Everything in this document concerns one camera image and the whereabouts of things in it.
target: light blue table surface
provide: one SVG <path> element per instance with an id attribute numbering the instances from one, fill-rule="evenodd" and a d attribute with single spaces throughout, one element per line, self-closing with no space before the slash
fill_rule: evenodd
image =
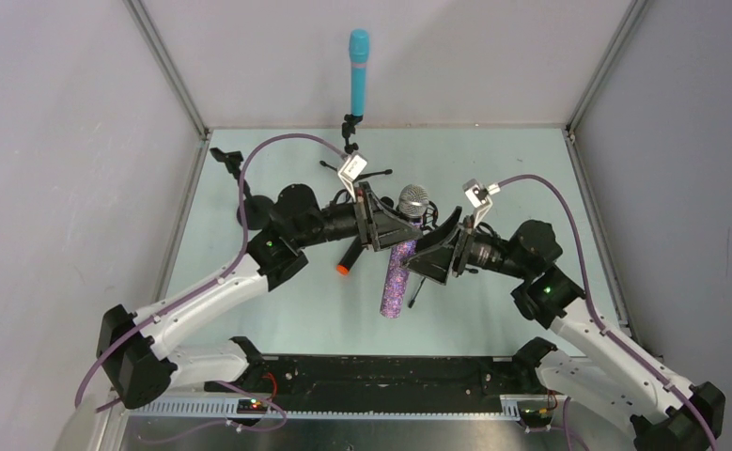
<path id="1" fill-rule="evenodd" d="M 307 132 L 343 148 L 340 130 L 217 130 L 210 146 L 240 150 L 247 156 L 265 139 L 284 132 Z M 600 264 L 568 151 L 558 129 L 358 129 L 354 136 L 368 159 L 367 172 L 392 168 L 391 176 L 371 179 L 379 195 L 396 199 L 408 183 L 425 186 L 441 211 L 472 209 L 462 184 L 476 178 L 485 185 L 534 173 L 550 180 L 565 196 L 584 244 L 593 298 L 616 324 L 614 304 Z M 247 173 L 254 194 L 275 199 L 290 183 L 305 183 L 326 205 L 342 186 L 319 160 L 338 165 L 327 148 L 308 140 L 274 143 L 261 151 Z M 486 222 L 509 238 L 525 220 L 553 224 L 564 250 L 559 267 L 581 284 L 568 220 L 555 197 L 534 181 L 520 181 L 494 198 Z M 234 179 L 221 163 L 205 161 L 169 284 L 169 295 L 218 269 L 238 252 L 241 227 L 235 219 Z M 519 281 L 481 272 L 450 278 L 448 285 L 427 281 L 413 309 L 398 319 L 379 313 L 389 251 L 364 252 L 348 277 L 335 271 L 350 241 L 305 250 L 310 263 L 277 290 L 234 307 L 194 334 L 202 344 L 246 335 L 263 352 L 303 354 L 493 355 L 509 356 L 535 336 L 571 355 L 569 343 L 518 313 L 510 291 Z M 420 277 L 413 276 L 414 290 Z"/>

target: white wall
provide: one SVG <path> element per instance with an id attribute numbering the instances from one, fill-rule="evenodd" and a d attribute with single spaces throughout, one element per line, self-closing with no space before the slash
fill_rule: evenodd
<path id="1" fill-rule="evenodd" d="M 652 2 L 576 134 L 636 327 L 732 449 L 732 0 Z"/>
<path id="2" fill-rule="evenodd" d="M 349 32 L 371 33 L 366 124 L 564 124 L 631 0 L 148 1 L 211 126 L 329 126 Z"/>
<path id="3" fill-rule="evenodd" d="M 51 449 L 151 301 L 197 145 L 121 1 L 0 1 L 0 449 Z"/>

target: white mounting bracket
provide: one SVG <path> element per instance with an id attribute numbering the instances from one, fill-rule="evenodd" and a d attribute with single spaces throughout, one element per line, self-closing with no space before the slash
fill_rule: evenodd
<path id="1" fill-rule="evenodd" d="M 360 155 L 360 152 L 353 152 L 338 168 L 338 178 L 352 199 L 355 198 L 354 181 L 357 180 L 357 177 L 360 176 L 363 169 L 366 169 L 366 164 L 368 162 Z"/>
<path id="2" fill-rule="evenodd" d="M 493 183 L 485 188 L 485 185 L 479 183 L 478 180 L 470 179 L 462 185 L 462 191 L 465 192 L 465 197 L 474 206 L 474 227 L 476 227 L 492 208 L 491 195 L 501 191 L 501 188 L 498 183 Z"/>

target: silver microphone head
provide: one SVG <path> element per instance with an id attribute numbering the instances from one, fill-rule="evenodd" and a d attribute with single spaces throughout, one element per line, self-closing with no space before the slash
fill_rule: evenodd
<path id="1" fill-rule="evenodd" d="M 398 195 L 398 212 L 408 218 L 420 218 L 427 211 L 429 193 L 421 185 L 407 185 Z"/>

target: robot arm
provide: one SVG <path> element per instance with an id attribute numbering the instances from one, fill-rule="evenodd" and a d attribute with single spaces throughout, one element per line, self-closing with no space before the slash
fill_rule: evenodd
<path id="1" fill-rule="evenodd" d="M 449 274 L 463 274 L 466 266 L 521 279 L 512 291 L 521 314 L 566 339 L 589 361 L 571 359 L 541 338 L 516 355 L 523 356 L 543 386 L 572 397 L 636 437 L 639 449 L 705 449 L 709 445 L 677 391 L 695 406 L 713 435 L 720 435 L 722 392 L 710 382 L 694 386 L 603 321 L 595 307 L 590 311 L 586 293 L 554 264 L 562 248 L 551 225 L 526 221 L 509 241 L 480 233 L 476 226 L 490 209 L 490 194 L 498 192 L 498 184 L 485 188 L 470 180 L 463 190 L 474 205 L 474 215 L 460 223 L 458 212 L 419 240 L 416 254 L 404 262 L 406 268 L 441 284 Z M 668 383 L 662 384 L 648 366 L 658 369 Z"/>
<path id="2" fill-rule="evenodd" d="M 106 312 L 98 356 L 142 326 L 102 364 L 125 407 L 144 406 L 170 386 L 236 380 L 248 365 L 238 344 L 182 347 L 180 343 L 230 308 L 288 281 L 307 264 L 305 247 L 359 237 L 364 246 L 377 251 L 421 237 L 422 232 L 384 205 L 368 183 L 360 182 L 352 190 L 353 204 L 320 209 L 309 187 L 290 185 L 280 193 L 270 223 L 248 242 L 234 271 L 223 267 L 180 294 L 134 312 L 122 305 Z"/>

